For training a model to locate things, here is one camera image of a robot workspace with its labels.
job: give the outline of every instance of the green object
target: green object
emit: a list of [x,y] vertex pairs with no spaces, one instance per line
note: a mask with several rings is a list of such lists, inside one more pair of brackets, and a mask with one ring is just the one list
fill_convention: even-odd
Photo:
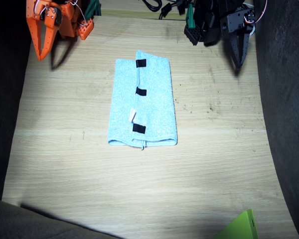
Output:
[[187,14],[186,14],[186,22],[188,24],[188,28],[193,29],[196,27],[195,21],[194,21],[193,5],[191,3],[188,5]]
[[84,17],[88,21],[93,16],[101,15],[101,5],[99,0],[91,0],[85,11]]
[[244,211],[214,239],[259,239],[253,210]]

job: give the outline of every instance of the light blue towel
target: light blue towel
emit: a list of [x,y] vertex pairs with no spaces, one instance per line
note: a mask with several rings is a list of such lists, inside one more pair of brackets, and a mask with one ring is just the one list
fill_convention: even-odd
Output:
[[[149,147],[177,144],[175,107],[167,58],[138,51],[146,67],[135,61],[116,60],[108,142],[110,145]],[[146,96],[136,94],[137,87]],[[135,113],[133,122],[130,114]],[[145,133],[133,131],[133,124],[145,126]]]

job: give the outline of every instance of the gray fabric wall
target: gray fabric wall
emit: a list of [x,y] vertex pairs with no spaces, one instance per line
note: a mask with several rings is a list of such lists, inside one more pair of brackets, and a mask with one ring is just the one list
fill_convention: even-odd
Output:
[[[264,2],[255,1],[257,13]],[[299,0],[269,0],[256,40],[269,145],[299,233]]]

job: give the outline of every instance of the table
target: table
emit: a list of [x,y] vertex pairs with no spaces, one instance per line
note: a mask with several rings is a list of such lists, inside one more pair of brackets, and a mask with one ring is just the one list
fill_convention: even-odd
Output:
[[[297,238],[268,146],[255,39],[239,75],[183,21],[95,18],[54,71],[31,46],[3,200],[127,239],[213,238],[253,209],[261,238]],[[115,147],[117,58],[170,60],[178,144]]]

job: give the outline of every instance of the black cable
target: black cable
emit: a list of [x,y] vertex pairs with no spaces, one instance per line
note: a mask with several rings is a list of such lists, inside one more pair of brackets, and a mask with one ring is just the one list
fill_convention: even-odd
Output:
[[158,3],[158,6],[153,6],[153,5],[149,4],[146,0],[143,0],[143,2],[149,8],[149,10],[151,10],[153,12],[157,12],[160,10],[162,3],[161,3],[161,0],[154,0],[154,1]]

